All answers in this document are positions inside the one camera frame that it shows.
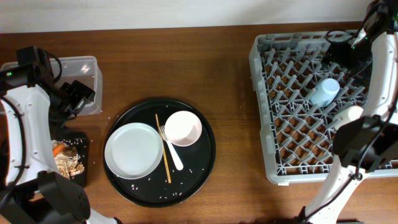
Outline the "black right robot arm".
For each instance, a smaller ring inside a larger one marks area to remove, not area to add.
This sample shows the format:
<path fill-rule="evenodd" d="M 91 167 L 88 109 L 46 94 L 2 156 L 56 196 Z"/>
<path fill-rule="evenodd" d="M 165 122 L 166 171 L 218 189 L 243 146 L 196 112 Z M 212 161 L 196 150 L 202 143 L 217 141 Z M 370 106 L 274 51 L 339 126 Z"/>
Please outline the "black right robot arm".
<path fill-rule="evenodd" d="M 365 73 L 368 96 L 361 117 L 338 128 L 331 171 L 294 223 L 336 223 L 358 185 L 397 159 L 397 1 L 372 1 L 356 32 L 331 42 L 322 60 L 330 62 Z"/>

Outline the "white ceramic cup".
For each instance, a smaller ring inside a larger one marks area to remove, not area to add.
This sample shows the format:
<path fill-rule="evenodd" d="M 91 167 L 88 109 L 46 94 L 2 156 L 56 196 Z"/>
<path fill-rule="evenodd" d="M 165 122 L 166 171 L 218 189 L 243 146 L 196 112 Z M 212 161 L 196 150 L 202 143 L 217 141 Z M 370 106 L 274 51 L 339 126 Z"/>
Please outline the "white ceramic cup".
<path fill-rule="evenodd" d="M 340 127 L 355 121 L 361 117 L 363 108 L 360 106 L 350 106 L 343 111 L 339 112 L 333 117 L 334 128 L 338 130 Z"/>

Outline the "orange carrot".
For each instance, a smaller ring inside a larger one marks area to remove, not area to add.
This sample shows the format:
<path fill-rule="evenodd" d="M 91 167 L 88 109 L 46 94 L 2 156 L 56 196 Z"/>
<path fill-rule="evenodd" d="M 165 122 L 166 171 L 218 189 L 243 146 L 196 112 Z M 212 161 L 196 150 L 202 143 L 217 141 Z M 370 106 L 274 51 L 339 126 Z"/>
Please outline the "orange carrot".
<path fill-rule="evenodd" d="M 64 143 L 60 143 L 57 146 L 55 146 L 52 150 L 53 156 L 56 157 L 58 154 L 60 154 L 64 149 L 66 148 L 66 145 Z"/>

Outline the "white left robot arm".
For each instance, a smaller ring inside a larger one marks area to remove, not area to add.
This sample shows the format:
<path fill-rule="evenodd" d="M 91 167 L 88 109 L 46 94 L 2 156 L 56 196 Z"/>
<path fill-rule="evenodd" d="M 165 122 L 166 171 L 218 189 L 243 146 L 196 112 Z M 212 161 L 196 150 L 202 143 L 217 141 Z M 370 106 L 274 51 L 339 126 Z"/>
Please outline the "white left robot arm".
<path fill-rule="evenodd" d="M 52 132 L 76 118 L 95 91 L 78 80 L 57 87 L 52 57 L 26 47 L 17 51 L 17 67 L 1 72 L 9 141 L 1 216 L 10 223 L 119 223 L 92 209 L 84 188 L 56 165 Z"/>

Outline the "small grey bowl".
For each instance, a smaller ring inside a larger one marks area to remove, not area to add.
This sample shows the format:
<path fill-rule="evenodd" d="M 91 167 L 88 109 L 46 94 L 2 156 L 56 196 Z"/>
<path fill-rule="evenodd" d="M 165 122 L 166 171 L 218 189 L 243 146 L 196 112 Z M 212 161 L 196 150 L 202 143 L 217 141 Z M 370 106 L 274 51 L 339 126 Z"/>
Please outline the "small grey bowl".
<path fill-rule="evenodd" d="M 201 133 L 202 123 L 190 111 L 175 112 L 165 122 L 165 135 L 176 146 L 191 146 L 199 140 Z"/>

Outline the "wooden chopstick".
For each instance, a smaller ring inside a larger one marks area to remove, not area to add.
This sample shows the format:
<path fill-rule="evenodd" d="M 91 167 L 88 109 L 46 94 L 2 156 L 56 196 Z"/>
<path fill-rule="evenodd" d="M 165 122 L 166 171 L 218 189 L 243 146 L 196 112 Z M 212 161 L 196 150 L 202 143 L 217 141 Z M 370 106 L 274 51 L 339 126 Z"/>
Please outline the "wooden chopstick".
<path fill-rule="evenodd" d="M 172 179 L 171 179 L 171 176 L 170 176 L 169 165 L 168 165 L 168 161 L 167 161 L 167 155 L 166 155 L 166 152 L 165 152 L 164 140 L 162 138 L 162 134 L 161 134 L 161 130 L 160 130 L 159 118 L 158 118 L 157 114 L 155 114 L 155 120 L 156 120 L 157 129 L 158 129 L 158 132 L 159 132 L 159 136 L 160 136 L 160 139 L 161 139 L 161 143 L 162 143 L 162 155 L 163 155 L 163 160 L 164 160 L 164 165 L 165 165 L 165 172 L 166 172 L 166 175 L 167 175 L 167 183 L 171 184 L 172 183 Z"/>

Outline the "large white plate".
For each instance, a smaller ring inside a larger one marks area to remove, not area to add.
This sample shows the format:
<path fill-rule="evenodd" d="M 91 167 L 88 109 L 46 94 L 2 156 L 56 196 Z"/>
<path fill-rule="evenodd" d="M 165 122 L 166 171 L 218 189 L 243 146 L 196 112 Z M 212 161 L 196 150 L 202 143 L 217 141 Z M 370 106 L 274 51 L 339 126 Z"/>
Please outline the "large white plate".
<path fill-rule="evenodd" d="M 163 157 L 162 140 L 148 124 L 130 123 L 116 129 L 108 138 L 104 159 L 116 176 L 134 180 L 149 175 Z"/>

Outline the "rice and food scraps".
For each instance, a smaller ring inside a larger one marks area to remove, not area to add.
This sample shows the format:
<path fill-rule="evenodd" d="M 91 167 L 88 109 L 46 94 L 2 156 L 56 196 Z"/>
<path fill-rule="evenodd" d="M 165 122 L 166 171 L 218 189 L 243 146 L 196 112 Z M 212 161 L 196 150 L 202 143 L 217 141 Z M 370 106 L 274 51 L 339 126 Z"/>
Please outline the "rice and food scraps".
<path fill-rule="evenodd" d="M 65 142 L 52 140 L 52 150 L 60 143 L 64 143 L 66 148 L 58 154 L 55 159 L 55 164 L 60 174 L 66 179 L 74 179 L 75 176 L 84 173 L 85 166 L 80 162 L 81 156 L 75 146 L 70 146 Z"/>

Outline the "white plastic fork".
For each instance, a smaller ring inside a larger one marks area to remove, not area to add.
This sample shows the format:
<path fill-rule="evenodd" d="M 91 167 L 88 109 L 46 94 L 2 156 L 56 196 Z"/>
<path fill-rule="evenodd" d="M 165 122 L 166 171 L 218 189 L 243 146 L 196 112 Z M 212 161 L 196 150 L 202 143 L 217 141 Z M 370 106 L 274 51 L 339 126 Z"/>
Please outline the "white plastic fork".
<path fill-rule="evenodd" d="M 160 127 L 160 131 L 161 131 L 161 135 L 162 135 L 162 139 L 166 142 L 168 149 L 170 151 L 170 154 L 172 156 L 173 162 L 175 164 L 175 167 L 177 170 L 182 170 L 183 169 L 183 163 L 179 157 L 179 155 L 177 154 L 173 144 L 171 143 L 171 141 L 169 141 L 169 139 L 167 138 L 166 134 L 165 134 L 165 126 L 161 126 Z"/>

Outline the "light blue cup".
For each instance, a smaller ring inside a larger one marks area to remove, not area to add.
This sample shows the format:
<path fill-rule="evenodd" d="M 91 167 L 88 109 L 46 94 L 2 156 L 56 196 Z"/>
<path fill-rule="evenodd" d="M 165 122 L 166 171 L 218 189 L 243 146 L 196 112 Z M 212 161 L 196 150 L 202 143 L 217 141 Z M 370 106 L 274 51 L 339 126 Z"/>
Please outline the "light blue cup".
<path fill-rule="evenodd" d="M 310 102 L 321 108 L 328 106 L 340 90 L 340 84 L 332 78 L 322 80 L 316 87 Z"/>

